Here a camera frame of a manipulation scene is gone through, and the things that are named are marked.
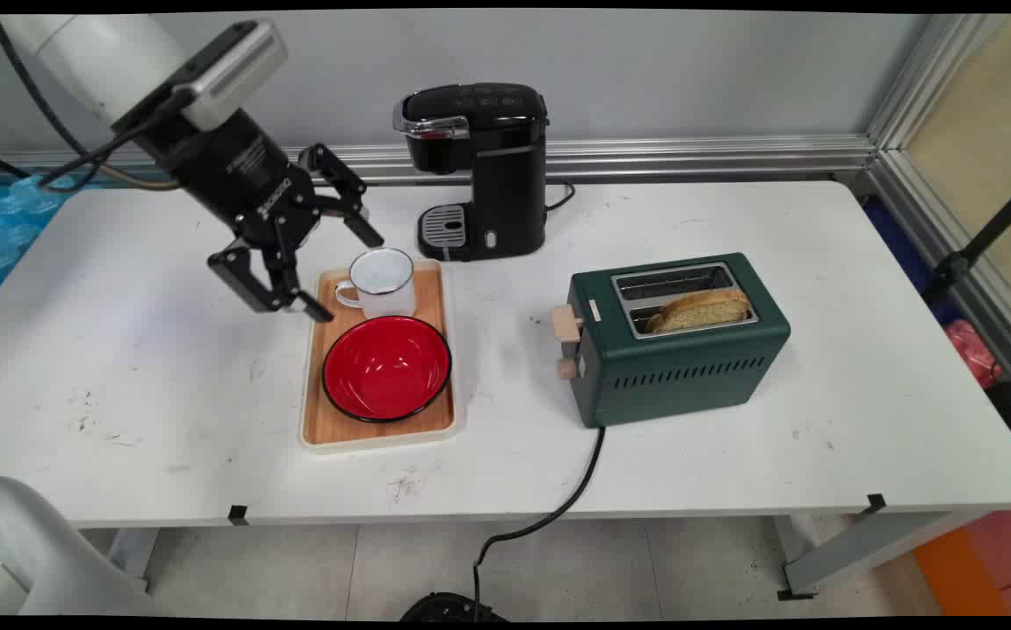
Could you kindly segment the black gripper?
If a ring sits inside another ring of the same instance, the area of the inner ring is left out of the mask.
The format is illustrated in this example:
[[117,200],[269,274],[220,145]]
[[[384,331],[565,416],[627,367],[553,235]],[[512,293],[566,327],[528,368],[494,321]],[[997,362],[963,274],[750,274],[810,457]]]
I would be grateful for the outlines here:
[[[362,203],[368,187],[353,169],[321,143],[298,153],[298,168],[244,111],[210,131],[169,116],[144,132],[144,148],[229,228],[232,241],[207,266],[254,312],[294,306],[314,322],[332,322],[333,312],[301,287],[297,271],[296,251],[321,216],[341,219],[368,248],[384,243]],[[336,195],[316,194],[309,175],[320,176]],[[263,256],[268,283],[252,270],[253,250]]]

